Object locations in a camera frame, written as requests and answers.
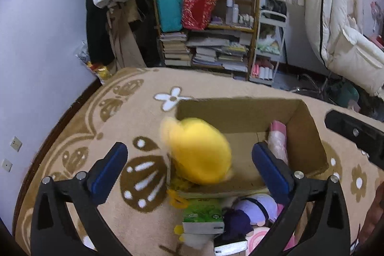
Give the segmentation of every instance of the blue gripper pad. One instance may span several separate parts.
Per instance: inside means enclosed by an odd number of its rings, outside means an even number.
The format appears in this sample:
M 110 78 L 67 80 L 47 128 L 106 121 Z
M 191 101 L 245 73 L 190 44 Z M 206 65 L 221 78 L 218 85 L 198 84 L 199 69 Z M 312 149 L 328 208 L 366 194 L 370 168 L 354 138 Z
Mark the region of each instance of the blue gripper pad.
M 289 167 L 276 158 L 264 142 L 253 146 L 252 161 L 276 203 L 287 205 L 294 188 Z
M 87 187 L 95 205 L 106 202 L 117 178 L 128 160 L 127 146 L 116 142 L 107 155 L 97 160 L 88 174 Z

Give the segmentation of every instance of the electrical outlet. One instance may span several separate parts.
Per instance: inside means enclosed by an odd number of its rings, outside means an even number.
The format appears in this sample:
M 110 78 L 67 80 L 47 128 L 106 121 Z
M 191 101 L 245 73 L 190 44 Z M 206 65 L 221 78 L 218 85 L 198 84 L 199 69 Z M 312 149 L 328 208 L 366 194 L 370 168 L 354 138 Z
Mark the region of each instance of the electrical outlet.
M 16 150 L 16 152 L 20 151 L 22 144 L 23 143 L 17 137 L 13 137 L 12 142 L 11 142 L 11 147 L 14 148 Z
M 8 161 L 6 158 L 3 160 L 1 167 L 4 168 L 7 172 L 10 172 L 12 168 L 12 163 Z

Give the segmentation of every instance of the yellow plush toy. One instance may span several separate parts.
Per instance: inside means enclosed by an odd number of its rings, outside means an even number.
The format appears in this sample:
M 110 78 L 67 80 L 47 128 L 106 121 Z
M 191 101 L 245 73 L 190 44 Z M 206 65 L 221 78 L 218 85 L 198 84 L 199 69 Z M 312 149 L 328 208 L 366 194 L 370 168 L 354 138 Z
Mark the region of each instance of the yellow plush toy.
M 231 148 L 224 135 L 207 122 L 166 119 L 162 138 L 172 151 L 179 177 L 199 185 L 219 183 L 226 178 L 231 168 Z

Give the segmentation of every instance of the red bag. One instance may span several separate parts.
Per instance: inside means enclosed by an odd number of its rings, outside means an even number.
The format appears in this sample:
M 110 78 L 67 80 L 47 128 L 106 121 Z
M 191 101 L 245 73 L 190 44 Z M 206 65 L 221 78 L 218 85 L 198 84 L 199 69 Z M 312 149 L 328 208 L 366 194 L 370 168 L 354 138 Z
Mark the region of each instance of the red bag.
M 204 30 L 211 22 L 217 0 L 183 0 L 181 23 L 189 30 Z

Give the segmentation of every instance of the beige blanket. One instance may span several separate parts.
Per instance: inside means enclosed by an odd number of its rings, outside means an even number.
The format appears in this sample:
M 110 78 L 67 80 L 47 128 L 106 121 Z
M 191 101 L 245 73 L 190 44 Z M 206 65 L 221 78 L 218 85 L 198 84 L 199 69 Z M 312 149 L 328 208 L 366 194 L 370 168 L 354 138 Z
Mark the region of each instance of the beige blanket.
M 174 114 L 180 99 L 239 96 L 300 98 L 306 102 L 330 165 L 321 178 L 331 174 L 340 177 L 354 240 L 384 174 L 371 165 L 354 144 L 327 130 L 324 116 L 336 108 L 384 130 L 382 123 L 325 102 L 250 82 L 194 71 L 127 68 L 87 101 L 44 158 L 22 205 L 17 242 L 30 253 L 32 211 L 44 176 L 68 179 L 81 170 L 88 171 L 120 141 L 128 147 L 129 160 L 107 202 L 99 206 L 115 235 L 134 256 L 213 256 L 211 244 L 203 251 L 195 251 L 182 245 L 174 234 L 174 226 L 181 221 L 181 211 L 172 208 L 166 198 L 167 153 L 159 138 L 159 125 L 165 116 Z M 147 187 L 140 191 L 133 188 L 155 172 L 155 178 Z M 72 206 L 70 211 L 81 238 L 91 246 Z

